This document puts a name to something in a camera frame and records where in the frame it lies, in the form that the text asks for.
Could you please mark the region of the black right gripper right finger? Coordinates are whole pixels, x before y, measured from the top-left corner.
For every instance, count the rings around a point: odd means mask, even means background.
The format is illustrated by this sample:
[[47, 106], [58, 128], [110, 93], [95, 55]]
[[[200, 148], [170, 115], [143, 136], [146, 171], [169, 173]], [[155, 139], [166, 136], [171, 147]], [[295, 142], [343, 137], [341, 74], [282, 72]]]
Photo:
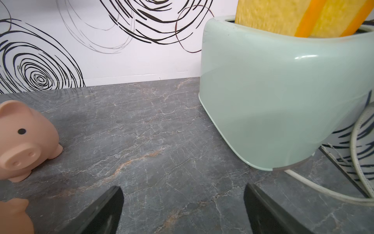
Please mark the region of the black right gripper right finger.
[[243, 200], [254, 234], [312, 234], [255, 184], [247, 184]]

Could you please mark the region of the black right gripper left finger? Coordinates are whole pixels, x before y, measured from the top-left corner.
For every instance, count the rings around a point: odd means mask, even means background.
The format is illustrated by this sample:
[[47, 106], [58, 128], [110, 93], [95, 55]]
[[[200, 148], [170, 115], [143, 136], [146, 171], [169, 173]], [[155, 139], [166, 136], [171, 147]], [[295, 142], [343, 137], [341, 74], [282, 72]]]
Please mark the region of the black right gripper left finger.
[[124, 204], [119, 186], [113, 186], [73, 219], [61, 234], [115, 234]]

